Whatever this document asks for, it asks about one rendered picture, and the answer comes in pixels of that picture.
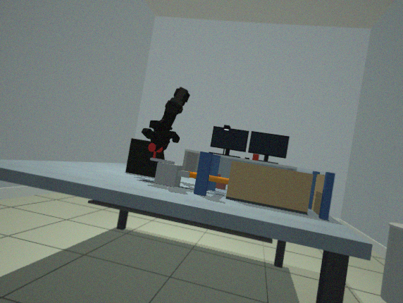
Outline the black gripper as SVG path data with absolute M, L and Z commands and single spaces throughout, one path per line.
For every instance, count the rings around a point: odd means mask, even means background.
M 165 119 L 162 119 L 165 120 Z M 166 131 L 162 130 L 156 130 L 156 132 L 152 131 L 149 128 L 143 128 L 142 134 L 147 138 L 151 139 L 151 143 L 154 143 L 156 145 L 155 152 L 158 151 L 160 148 L 162 148 L 164 145 L 170 143 L 169 140 L 172 139 L 173 142 L 178 143 L 180 140 L 180 137 L 178 134 L 172 130 L 172 123 L 168 120 L 166 121 Z M 157 137 L 159 137 L 159 140 L 157 140 Z

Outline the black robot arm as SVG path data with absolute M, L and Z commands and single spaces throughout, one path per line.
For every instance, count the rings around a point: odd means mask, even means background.
M 183 106 L 185 105 L 185 102 L 188 101 L 190 97 L 190 94 L 188 91 L 182 87 L 176 89 L 174 97 L 171 98 L 171 100 L 168 100 L 166 104 L 166 109 L 163 115 L 162 119 L 170 121 L 172 124 L 175 120 L 175 117 L 182 113 Z M 166 131 L 166 121 L 165 120 L 151 120 L 150 121 L 150 128 L 154 129 L 154 132 L 156 130 L 162 130 Z

